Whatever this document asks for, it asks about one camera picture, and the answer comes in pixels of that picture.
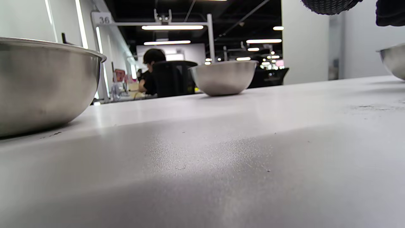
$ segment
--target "white table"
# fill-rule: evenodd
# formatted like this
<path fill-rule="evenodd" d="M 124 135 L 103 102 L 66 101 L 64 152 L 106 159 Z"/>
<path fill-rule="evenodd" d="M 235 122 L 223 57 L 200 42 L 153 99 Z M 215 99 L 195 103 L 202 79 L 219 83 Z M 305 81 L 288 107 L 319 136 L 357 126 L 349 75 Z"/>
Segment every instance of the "white table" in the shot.
<path fill-rule="evenodd" d="M 403 227 L 404 131 L 393 76 L 90 107 L 0 142 L 0 227 Z"/>

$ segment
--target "chair backrest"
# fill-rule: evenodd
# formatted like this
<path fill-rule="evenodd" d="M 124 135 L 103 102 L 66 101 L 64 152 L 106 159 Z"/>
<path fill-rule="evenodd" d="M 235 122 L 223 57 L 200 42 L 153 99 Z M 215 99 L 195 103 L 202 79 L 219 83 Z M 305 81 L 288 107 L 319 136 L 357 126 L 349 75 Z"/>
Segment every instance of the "chair backrest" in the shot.
<path fill-rule="evenodd" d="M 280 70 L 256 70 L 248 89 L 269 86 L 281 86 L 289 68 Z"/>
<path fill-rule="evenodd" d="M 164 61 L 153 65 L 158 97 L 174 97 L 195 93 L 195 83 L 190 67 L 198 64 L 190 61 Z"/>

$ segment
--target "light strip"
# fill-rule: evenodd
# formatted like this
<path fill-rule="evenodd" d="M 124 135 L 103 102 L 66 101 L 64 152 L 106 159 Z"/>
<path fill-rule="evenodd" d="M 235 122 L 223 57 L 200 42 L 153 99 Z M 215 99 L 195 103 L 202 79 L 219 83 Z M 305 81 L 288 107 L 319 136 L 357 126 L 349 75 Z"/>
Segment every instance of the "light strip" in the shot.
<path fill-rule="evenodd" d="M 281 39 L 248 40 L 247 43 L 281 43 Z"/>
<path fill-rule="evenodd" d="M 136 79 L 136 67 L 135 65 L 131 64 L 131 74 L 132 74 L 132 79 Z"/>
<path fill-rule="evenodd" d="M 153 25 L 142 26 L 143 30 L 197 30 L 203 29 L 202 25 Z"/>
<path fill-rule="evenodd" d="M 45 5 L 47 6 L 48 18 L 49 18 L 49 22 L 51 23 L 51 26 L 52 26 L 53 35 L 55 36 L 55 42 L 58 42 L 58 35 L 56 34 L 55 23 L 53 22 L 53 15 L 52 15 L 51 7 L 49 5 L 49 0 L 45 0 Z"/>
<path fill-rule="evenodd" d="M 273 30 L 275 30 L 275 31 L 283 31 L 284 27 L 283 26 L 276 26 L 276 27 L 273 28 Z"/>
<path fill-rule="evenodd" d="M 241 57 L 241 58 L 237 58 L 237 61 L 247 61 L 250 60 L 250 57 Z"/>
<path fill-rule="evenodd" d="M 96 27 L 96 33 L 97 33 L 97 41 L 98 41 L 98 48 L 100 49 L 100 53 L 102 54 L 102 45 L 101 45 L 101 36 L 100 36 L 100 28 Z M 105 87 L 107 88 L 107 96 L 110 97 L 110 89 L 108 87 L 108 79 L 107 79 L 107 71 L 105 70 L 105 63 L 102 63 L 102 67 L 104 70 L 104 81 L 105 81 Z"/>
<path fill-rule="evenodd" d="M 157 42 L 145 42 L 144 45 L 182 44 L 182 43 L 191 43 L 191 41 L 157 41 Z"/>
<path fill-rule="evenodd" d="M 96 27 L 96 33 L 97 33 L 98 48 L 100 49 L 100 53 L 102 54 L 102 45 L 101 45 L 101 36 L 100 36 L 99 27 Z"/>
<path fill-rule="evenodd" d="M 76 10 L 77 10 L 77 18 L 79 19 L 81 42 L 83 43 L 83 48 L 89 49 L 86 37 L 86 30 L 84 29 L 83 15 L 81 14 L 80 0 L 76 0 Z"/>

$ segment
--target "bowl rim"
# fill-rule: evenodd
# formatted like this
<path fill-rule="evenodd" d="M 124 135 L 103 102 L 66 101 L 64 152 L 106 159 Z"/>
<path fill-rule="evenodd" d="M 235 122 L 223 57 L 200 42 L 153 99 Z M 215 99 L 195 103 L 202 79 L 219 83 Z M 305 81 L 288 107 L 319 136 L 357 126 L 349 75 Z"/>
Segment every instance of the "bowl rim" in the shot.
<path fill-rule="evenodd" d="M 400 43 L 398 45 L 395 46 L 391 46 L 391 47 L 386 47 L 386 48 L 382 48 L 382 49 L 378 49 L 376 52 L 382 52 L 382 51 L 386 51 L 392 48 L 396 48 L 396 47 L 405 47 L 405 43 Z"/>
<path fill-rule="evenodd" d="M 197 68 L 197 67 L 210 67 L 210 66 L 215 66 L 215 65 L 224 65 L 224 64 L 230 64 L 230 63 L 242 63 L 242 62 L 255 62 L 259 63 L 259 61 L 256 60 L 245 60 L 245 61 L 237 61 L 237 60 L 231 60 L 231 61 L 223 61 L 223 62 L 213 62 L 210 65 L 198 65 L 195 67 L 190 67 L 190 69 Z"/>
<path fill-rule="evenodd" d="M 105 62 L 107 60 L 107 56 L 101 54 L 100 52 L 86 49 L 80 46 L 71 45 L 71 44 L 64 44 L 64 43 L 56 43 L 51 41 L 42 41 L 42 40 L 35 40 L 35 39 L 26 39 L 26 38 L 12 38 L 12 37 L 0 37 L 0 44 L 2 43 L 15 43 L 19 46 L 30 46 L 30 44 L 35 44 L 44 47 L 52 47 L 56 49 L 74 51 L 74 52 L 81 52 L 85 54 L 93 54 L 97 57 L 101 58 L 101 62 Z"/>

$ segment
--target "black ceiling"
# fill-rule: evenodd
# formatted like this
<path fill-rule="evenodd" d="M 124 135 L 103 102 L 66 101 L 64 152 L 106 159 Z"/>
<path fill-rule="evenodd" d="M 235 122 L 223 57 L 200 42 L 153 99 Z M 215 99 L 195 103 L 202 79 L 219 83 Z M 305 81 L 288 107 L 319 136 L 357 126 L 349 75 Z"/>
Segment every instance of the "black ceiling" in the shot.
<path fill-rule="evenodd" d="M 223 46 L 228 49 L 240 48 L 241 41 L 248 39 L 281 39 L 281 31 L 274 31 L 274 26 L 281 25 L 281 0 L 270 0 L 243 23 L 223 35 L 225 31 L 239 22 L 246 14 L 256 8 L 264 0 L 227 0 L 210 1 L 196 0 L 187 22 L 206 21 L 208 13 L 213 15 L 215 52 L 221 56 Z M 168 14 L 172 10 L 172 22 L 183 22 L 193 0 L 106 0 L 116 22 L 154 22 L 153 9 L 158 14 Z M 136 53 L 136 45 L 155 41 L 159 34 L 142 30 L 139 26 L 121 26 L 122 35 Z M 170 31 L 169 40 L 191 40 L 192 43 L 205 43 L 208 56 L 208 30 Z M 282 52 L 282 44 L 275 44 L 273 49 Z"/>

